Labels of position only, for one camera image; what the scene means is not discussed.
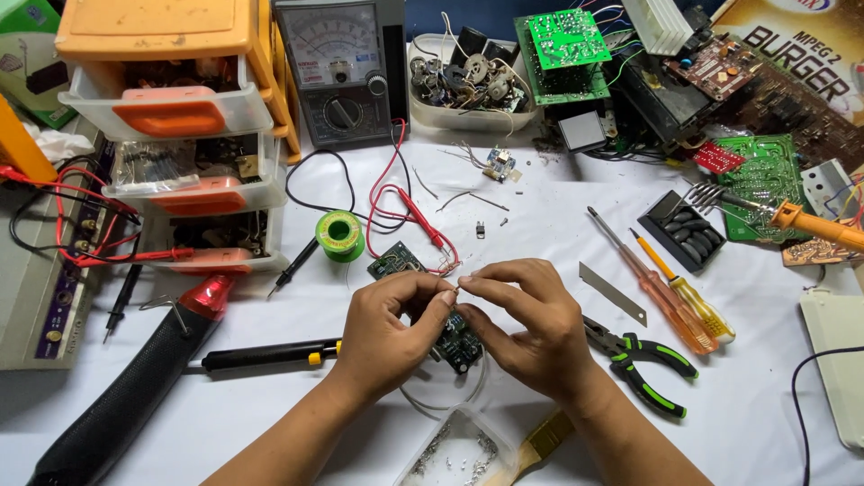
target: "knob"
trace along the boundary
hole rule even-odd
[[[387,79],[381,74],[375,74],[366,82],[366,87],[375,96],[381,96],[387,90]]]
[[[353,99],[335,96],[324,106],[324,116],[333,128],[352,130],[360,124],[363,109]]]

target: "solder wire spool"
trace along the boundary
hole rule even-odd
[[[315,239],[333,261],[348,263],[366,249],[366,241],[357,216],[347,211],[330,211],[315,225]]]

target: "orange soldering iron handle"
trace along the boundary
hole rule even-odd
[[[702,319],[669,288],[653,270],[639,278],[639,286],[651,296],[681,340],[698,355],[716,350],[717,340],[705,330]]]
[[[783,204],[777,208],[777,213],[771,218],[771,224],[780,229],[792,227],[817,238],[836,243],[847,250],[864,253],[864,232],[841,223],[806,214],[800,206],[788,201],[783,201]]]

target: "white tablecloth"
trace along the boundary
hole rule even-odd
[[[412,172],[414,199],[432,225],[457,245],[465,260],[453,279],[504,259],[551,260],[587,315],[619,335],[631,331],[670,345],[698,367],[700,377],[691,386],[667,368],[637,363],[655,389],[688,407],[687,418],[680,425],[656,415],[635,399],[626,384],[619,384],[625,396],[635,401],[712,481],[718,485],[800,483],[804,446],[790,381],[794,367],[811,352],[797,301],[802,287],[816,280],[817,268],[787,269],[775,250],[727,243],[702,275],[690,276],[647,236],[673,270],[687,276],[738,331],[737,340],[730,346],[707,358],[695,357],[638,289],[610,242],[585,211],[589,204],[596,208],[641,256],[627,228],[641,229],[636,218],[665,191],[686,190],[677,170],[582,157],[576,161],[560,157],[558,162],[544,164],[530,142],[536,129],[526,129],[507,141],[500,136],[435,131],[416,124],[412,129],[410,140],[403,146],[405,159],[441,197],[436,201],[420,188]],[[460,139],[474,146],[481,158],[495,144],[508,147],[524,173],[522,180],[498,184],[469,163],[437,151]],[[351,171],[357,209],[361,212],[368,211],[369,188],[391,153],[387,145],[341,152]],[[349,200],[341,171],[334,158],[318,156],[301,167],[293,190],[309,202],[345,207]],[[398,162],[385,180],[404,186]],[[462,197],[444,211],[435,212],[449,196],[468,189],[511,211],[506,213]],[[517,190],[524,194],[516,195]],[[386,205],[399,207],[390,198]],[[320,217],[320,212],[289,202],[282,251],[290,259],[307,244]],[[505,217],[509,223],[500,227]],[[722,227],[716,212],[709,219],[715,227]],[[485,240],[474,236],[477,221],[486,223]],[[374,235],[372,244],[380,253],[398,240],[428,265],[437,265],[441,255],[417,225],[406,224],[390,235]],[[647,310],[647,329],[579,279],[580,260]],[[245,278],[232,294],[224,321],[199,357],[215,349],[340,336],[352,292],[372,281],[365,270],[371,261],[365,254],[350,266],[335,264],[319,250],[294,281],[269,302],[264,297],[275,275]],[[119,292],[125,269],[112,272],[93,306],[78,363],[72,371],[0,374],[1,484],[27,481],[41,454],[111,384],[165,313],[138,311],[137,306],[162,294],[180,295],[198,281],[145,271],[126,318],[109,343],[102,345],[106,312]],[[847,266],[830,267],[824,285],[840,294],[861,293]],[[460,299],[468,300],[470,296],[462,294]],[[520,329],[503,311],[480,305],[505,329]],[[608,364],[605,356],[595,356],[604,366]],[[104,484],[200,482],[287,412],[330,366],[331,361],[320,369],[288,365],[213,377],[181,377]],[[422,370],[425,373],[413,377],[407,388],[421,400],[441,405],[464,398],[479,376],[479,369],[472,368],[466,379],[459,379],[446,363],[431,360],[422,365]],[[864,484],[864,461],[839,442],[815,363],[801,373],[798,389],[809,427],[812,483]],[[473,403],[514,444],[521,442],[553,407],[548,399],[503,373],[493,361]],[[391,393],[345,430],[318,484],[392,484],[434,426],[434,419],[415,410],[399,392]],[[526,486],[599,482],[585,444],[575,437],[562,444],[544,467],[520,480]]]

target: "multimeter dial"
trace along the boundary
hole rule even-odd
[[[375,5],[283,12],[302,86],[365,83],[381,68]]]

